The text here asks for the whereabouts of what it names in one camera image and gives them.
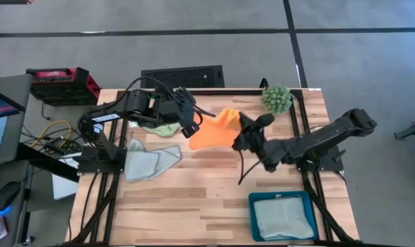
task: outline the blue tray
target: blue tray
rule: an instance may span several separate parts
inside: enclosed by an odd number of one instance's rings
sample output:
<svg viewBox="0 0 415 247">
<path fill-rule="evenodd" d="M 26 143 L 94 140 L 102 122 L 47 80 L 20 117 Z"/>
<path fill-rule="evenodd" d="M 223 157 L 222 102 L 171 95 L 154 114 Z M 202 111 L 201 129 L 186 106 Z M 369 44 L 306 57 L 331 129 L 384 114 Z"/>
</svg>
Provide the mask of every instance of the blue tray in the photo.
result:
<svg viewBox="0 0 415 247">
<path fill-rule="evenodd" d="M 311 199 L 309 198 L 309 194 L 306 191 L 285 191 L 285 192 L 265 192 L 265 193 L 251 193 L 248 195 L 248 209 L 250 211 L 250 225 L 251 225 L 251 233 L 253 239 L 256 242 L 266 242 L 266 241 L 289 241 L 289 240 L 304 240 L 298 239 L 295 237 L 290 237 L 286 239 L 279 239 L 279 240 L 264 240 L 261 237 L 261 233 L 259 232 L 259 227 L 257 226 L 256 221 L 256 213 L 254 212 L 254 202 L 260 200 L 270 200 L 275 199 L 276 197 L 285 197 L 285 196 L 300 196 L 303 199 L 303 207 L 305 209 L 305 216 L 311 225 L 312 230 L 314 231 L 314 237 L 310 237 L 307 239 L 314 240 L 318 239 L 318 232 L 316 226 L 316 219 L 314 219 L 312 214 L 312 204 Z"/>
</svg>

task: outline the gray floor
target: gray floor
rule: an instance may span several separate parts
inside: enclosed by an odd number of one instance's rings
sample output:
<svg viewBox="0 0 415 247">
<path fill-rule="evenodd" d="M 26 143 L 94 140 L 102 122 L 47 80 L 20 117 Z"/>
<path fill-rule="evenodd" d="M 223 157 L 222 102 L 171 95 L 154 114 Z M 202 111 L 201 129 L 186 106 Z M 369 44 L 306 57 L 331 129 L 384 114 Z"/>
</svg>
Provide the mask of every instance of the gray floor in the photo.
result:
<svg viewBox="0 0 415 247">
<path fill-rule="evenodd" d="M 415 0 L 291 0 L 296 28 L 415 27 Z M 282 1 L 35 0 L 0 6 L 0 32 L 286 28 Z M 321 87 L 330 118 L 365 108 L 378 122 L 365 139 L 340 145 L 347 153 L 348 192 L 360 237 L 376 244 L 415 246 L 415 137 L 393 132 L 415 121 L 415 33 L 299 34 L 309 87 Z M 222 64 L 226 86 L 270 83 L 299 87 L 287 34 L 99 38 L 0 38 L 0 76 L 26 68 L 91 71 L 104 88 L 123 88 L 142 69 Z M 38 134 L 48 123 L 31 98 L 25 125 Z M 75 123 L 83 108 L 47 107 Z M 50 194 L 49 174 L 36 176 Z M 72 198 L 33 214 L 34 246 L 60 243 Z"/>
</svg>

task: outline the wooden table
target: wooden table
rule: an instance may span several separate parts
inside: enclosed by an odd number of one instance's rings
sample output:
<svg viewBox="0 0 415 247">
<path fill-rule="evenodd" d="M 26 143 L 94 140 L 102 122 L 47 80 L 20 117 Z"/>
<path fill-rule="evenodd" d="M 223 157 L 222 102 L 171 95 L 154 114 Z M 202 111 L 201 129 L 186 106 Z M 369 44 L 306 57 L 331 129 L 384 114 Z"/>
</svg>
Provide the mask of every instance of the wooden table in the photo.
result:
<svg viewBox="0 0 415 247">
<path fill-rule="evenodd" d="M 120 89 L 102 90 L 99 104 L 115 100 L 118 90 Z M 309 125 L 327 124 L 329 118 L 322 91 L 303 89 L 303 96 Z M 220 113 L 225 107 L 240 110 L 253 119 L 265 113 L 258 95 L 199 95 L 195 98 L 198 106 L 214 114 Z M 300 109 L 298 104 L 295 107 L 302 132 Z M 117 126 L 116 137 L 121 132 L 121 120 Z M 104 131 L 109 134 L 109 123 Z M 293 137 L 290 114 L 278 116 L 271 126 L 265 128 L 265 135 L 267 139 Z M 190 150 L 189 140 L 179 131 L 173 137 L 162 138 L 141 128 L 128 126 L 126 136 L 128 141 L 129 138 L 142 141 L 148 150 L 179 145 L 183 159 L 153 180 L 128 183 L 125 176 L 121 175 L 110 245 L 260 244 L 261 242 L 253 241 L 250 233 L 248 194 L 303 190 L 301 175 L 293 165 L 279 165 L 272 174 L 266 172 L 263 166 L 258 166 L 238 186 L 241 161 L 238 153 L 231 148 Z M 248 169 L 257 158 L 254 154 L 244 152 L 244 160 L 245 169 Z M 344 181 L 333 172 L 320 172 L 320 175 L 328 210 L 351 237 L 358 239 Z M 85 197 L 92 177 L 93 174 L 84 175 L 79 182 L 71 214 L 73 236 L 80 229 Z M 100 175 L 92 188 L 86 221 L 94 212 L 99 182 Z M 316 207 L 315 211 L 320 238 L 325 239 L 321 215 Z M 106 216 L 104 212 L 97 240 L 102 240 Z"/>
</svg>

